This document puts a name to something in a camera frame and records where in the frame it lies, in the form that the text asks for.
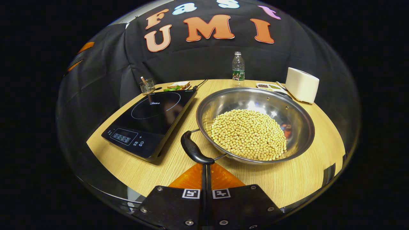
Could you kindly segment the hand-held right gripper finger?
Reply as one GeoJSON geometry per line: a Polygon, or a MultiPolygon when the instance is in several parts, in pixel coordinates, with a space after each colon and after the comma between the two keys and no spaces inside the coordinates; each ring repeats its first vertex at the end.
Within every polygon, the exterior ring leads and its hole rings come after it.
{"type": "Polygon", "coordinates": [[[203,230],[206,228],[206,168],[200,189],[156,186],[133,216],[160,230],[203,230]]]}
{"type": "Polygon", "coordinates": [[[258,230],[284,213],[257,184],[212,189],[211,168],[206,166],[206,229],[258,230]]]}

